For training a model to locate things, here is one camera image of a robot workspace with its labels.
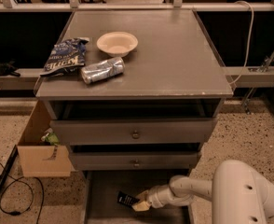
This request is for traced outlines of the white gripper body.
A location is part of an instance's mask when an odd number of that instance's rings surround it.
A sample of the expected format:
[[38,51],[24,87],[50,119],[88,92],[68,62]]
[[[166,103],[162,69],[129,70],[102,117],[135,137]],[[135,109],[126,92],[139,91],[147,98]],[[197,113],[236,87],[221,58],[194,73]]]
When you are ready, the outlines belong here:
[[168,185],[154,186],[148,191],[146,200],[151,207],[161,208],[170,203],[171,190]]

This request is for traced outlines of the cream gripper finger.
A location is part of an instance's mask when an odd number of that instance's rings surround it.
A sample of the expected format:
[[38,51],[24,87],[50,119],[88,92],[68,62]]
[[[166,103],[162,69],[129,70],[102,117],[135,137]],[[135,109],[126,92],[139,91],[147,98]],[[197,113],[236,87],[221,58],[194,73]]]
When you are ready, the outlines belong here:
[[151,203],[145,200],[139,201],[132,206],[133,210],[136,212],[148,211],[150,207],[151,207]]
[[138,199],[139,201],[145,201],[145,200],[147,200],[148,193],[149,193],[149,190],[147,189],[147,190],[139,193],[136,196],[136,199]]

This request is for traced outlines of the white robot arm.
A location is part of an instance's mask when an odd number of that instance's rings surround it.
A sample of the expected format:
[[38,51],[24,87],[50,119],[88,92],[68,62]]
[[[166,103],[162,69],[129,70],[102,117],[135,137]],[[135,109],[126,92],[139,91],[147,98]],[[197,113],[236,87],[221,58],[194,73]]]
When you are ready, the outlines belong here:
[[195,196],[212,203],[212,224],[267,224],[274,219],[274,184],[237,160],[223,161],[211,181],[175,175],[168,184],[140,193],[132,208],[186,206]]

